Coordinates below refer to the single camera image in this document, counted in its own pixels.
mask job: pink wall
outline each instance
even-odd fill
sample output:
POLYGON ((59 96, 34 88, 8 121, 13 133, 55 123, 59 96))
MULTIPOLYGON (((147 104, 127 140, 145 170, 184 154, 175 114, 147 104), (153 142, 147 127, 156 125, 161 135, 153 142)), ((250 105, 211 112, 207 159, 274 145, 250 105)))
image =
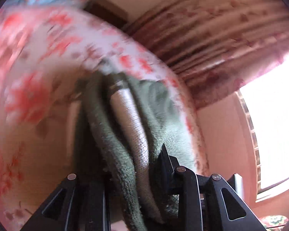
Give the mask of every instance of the pink wall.
POLYGON ((234 173, 243 177, 244 200, 260 218, 282 214, 289 217, 289 190, 256 203, 257 182, 253 146, 241 104, 232 94, 198 111, 211 173, 226 180, 234 173))

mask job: screw head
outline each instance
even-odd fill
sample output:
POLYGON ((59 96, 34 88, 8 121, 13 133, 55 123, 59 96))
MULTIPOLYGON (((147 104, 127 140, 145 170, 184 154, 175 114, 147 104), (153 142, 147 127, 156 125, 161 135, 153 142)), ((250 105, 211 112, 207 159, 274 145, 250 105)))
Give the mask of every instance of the screw head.
POLYGON ((186 171, 186 168, 185 168, 184 166, 178 166, 178 167, 176 168, 176 170, 177 170, 178 172, 180 172, 180 173, 183 173, 183 172, 186 171))
POLYGON ((76 175, 75 174, 69 174, 68 176, 67 176, 67 178, 69 179, 69 180, 75 180, 76 179, 76 175))
POLYGON ((212 174, 212 179, 219 181, 222 177, 219 174, 212 174))

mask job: green towel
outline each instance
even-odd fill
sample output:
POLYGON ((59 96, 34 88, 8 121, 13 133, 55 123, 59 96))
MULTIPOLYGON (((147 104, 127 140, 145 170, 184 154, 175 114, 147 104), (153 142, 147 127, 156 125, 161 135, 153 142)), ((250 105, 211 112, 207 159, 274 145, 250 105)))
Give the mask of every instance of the green towel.
POLYGON ((161 82, 139 81, 123 73, 104 75, 93 73, 86 85, 83 105, 91 132, 110 170, 120 196, 122 213, 131 231, 161 230, 177 226, 178 196, 168 196, 161 187, 161 171, 157 159, 162 144, 169 155, 178 158, 180 165, 195 171, 186 127, 179 119, 176 106, 161 82), (136 103, 148 140, 150 186, 163 225, 148 218, 140 207, 136 189, 136 174, 127 140, 115 120, 109 103, 109 86, 120 76, 127 84, 136 103))

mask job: floral curtain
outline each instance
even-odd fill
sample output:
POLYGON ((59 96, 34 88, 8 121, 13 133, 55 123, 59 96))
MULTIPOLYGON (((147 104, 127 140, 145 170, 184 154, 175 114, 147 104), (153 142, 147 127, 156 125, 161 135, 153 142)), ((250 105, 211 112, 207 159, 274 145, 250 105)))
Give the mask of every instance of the floral curtain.
POLYGON ((272 70, 289 52, 282 0, 165 0, 125 31, 185 81, 197 108, 272 70))

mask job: bright window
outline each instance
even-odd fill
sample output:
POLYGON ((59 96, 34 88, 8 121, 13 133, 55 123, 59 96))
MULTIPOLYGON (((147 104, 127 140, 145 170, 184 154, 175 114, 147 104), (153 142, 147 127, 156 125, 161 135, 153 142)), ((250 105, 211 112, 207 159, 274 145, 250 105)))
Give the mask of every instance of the bright window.
POLYGON ((289 55, 240 91, 257 137, 264 189, 289 177, 289 55))

